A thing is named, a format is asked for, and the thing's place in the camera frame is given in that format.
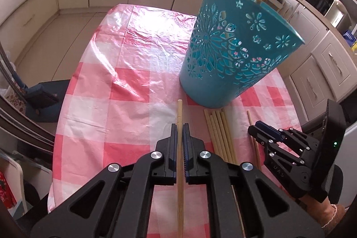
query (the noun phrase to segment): table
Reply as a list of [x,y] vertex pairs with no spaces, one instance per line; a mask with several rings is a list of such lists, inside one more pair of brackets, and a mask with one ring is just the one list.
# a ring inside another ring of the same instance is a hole
[[[110,163],[123,166],[170,136],[176,102],[191,135],[213,151],[203,107],[182,90],[179,71],[196,17],[149,7],[118,5],[90,40],[69,84],[55,138],[49,210]],[[239,161],[254,161],[247,128],[263,120],[300,128],[288,91],[275,69],[226,107]],[[263,150],[260,155],[264,160]],[[263,172],[274,177],[263,167]],[[185,237],[209,237],[205,186],[185,185]],[[148,237],[175,237],[177,191],[155,186]]]

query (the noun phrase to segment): plastic table cover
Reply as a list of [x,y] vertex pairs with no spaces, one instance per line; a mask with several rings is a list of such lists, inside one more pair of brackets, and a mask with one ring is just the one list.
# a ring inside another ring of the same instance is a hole
[[[155,149],[176,122],[213,152],[203,107],[182,90],[179,72],[196,17],[158,8],[120,4],[90,40],[69,84],[55,138],[49,211],[110,163],[123,166]],[[226,107],[237,159],[254,161],[247,128],[262,120],[275,128],[299,129],[299,121],[277,69]],[[263,148],[259,146],[261,160]],[[272,174],[263,172],[275,183]],[[205,186],[184,188],[184,237],[209,237]],[[176,186],[155,186],[149,238],[176,237]]]

